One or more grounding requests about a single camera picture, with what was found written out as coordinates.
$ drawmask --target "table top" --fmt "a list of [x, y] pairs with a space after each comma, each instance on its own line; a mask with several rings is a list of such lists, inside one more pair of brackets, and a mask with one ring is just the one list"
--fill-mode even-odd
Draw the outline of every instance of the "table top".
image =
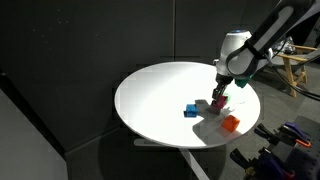
[[[250, 130], [260, 113], [257, 94], [248, 84], [232, 82], [225, 90], [229, 102], [220, 115], [209, 111], [216, 87], [216, 68], [194, 62], [168, 62], [140, 69], [128, 76], [115, 94], [115, 107], [122, 121], [153, 142], [187, 149], [226, 144]], [[199, 114], [184, 117], [187, 104]], [[229, 114], [240, 120], [233, 133], [221, 127]]]

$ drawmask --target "floor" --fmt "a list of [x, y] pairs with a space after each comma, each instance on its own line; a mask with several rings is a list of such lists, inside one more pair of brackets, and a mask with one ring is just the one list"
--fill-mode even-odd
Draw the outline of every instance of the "floor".
[[[308, 83], [302, 87], [320, 93], [319, 64], [307, 66]], [[300, 94], [296, 99], [270, 69], [259, 72], [250, 85], [257, 92], [261, 112], [258, 123], [276, 129], [285, 121], [293, 122], [303, 116], [320, 123], [320, 102]], [[135, 147], [138, 137], [125, 126], [98, 138], [86, 146], [67, 153], [69, 180], [193, 180], [197, 179], [180, 152], [168, 147]], [[246, 158], [259, 155], [268, 147], [266, 140], [254, 134], [253, 129], [237, 140], [220, 147], [190, 150], [212, 180], [237, 180], [244, 170], [235, 164], [229, 154], [235, 148]]]

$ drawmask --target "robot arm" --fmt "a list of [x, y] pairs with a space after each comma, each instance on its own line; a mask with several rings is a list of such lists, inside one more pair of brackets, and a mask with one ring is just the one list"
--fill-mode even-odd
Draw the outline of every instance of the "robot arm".
[[265, 54], [290, 29], [320, 12], [320, 0], [281, 0], [267, 19], [251, 36], [236, 30], [228, 33], [216, 64], [218, 86], [212, 98], [218, 99], [226, 86], [235, 79], [247, 79], [268, 64]]

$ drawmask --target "red block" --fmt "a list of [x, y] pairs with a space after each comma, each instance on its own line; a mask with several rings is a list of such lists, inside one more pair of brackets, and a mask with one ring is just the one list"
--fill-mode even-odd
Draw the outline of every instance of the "red block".
[[212, 101], [211, 107], [215, 114], [220, 114], [220, 110], [227, 104], [228, 96], [219, 96], [217, 101]]
[[227, 116], [222, 123], [222, 127], [228, 130], [229, 132], [233, 132], [237, 129], [238, 125], [240, 123], [240, 120], [236, 117], [229, 115]]

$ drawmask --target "small block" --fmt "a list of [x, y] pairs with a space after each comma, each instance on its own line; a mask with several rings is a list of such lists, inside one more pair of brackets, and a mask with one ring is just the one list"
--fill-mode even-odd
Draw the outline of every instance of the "small block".
[[234, 132], [237, 129], [239, 123], [240, 123], [239, 119], [237, 119], [232, 115], [229, 115], [223, 120], [223, 123], [221, 126], [226, 130], [228, 130], [229, 132]]
[[219, 96], [217, 101], [212, 101], [211, 106], [222, 109], [227, 104], [228, 96]]
[[187, 104], [185, 117], [197, 117], [198, 108], [195, 104]]

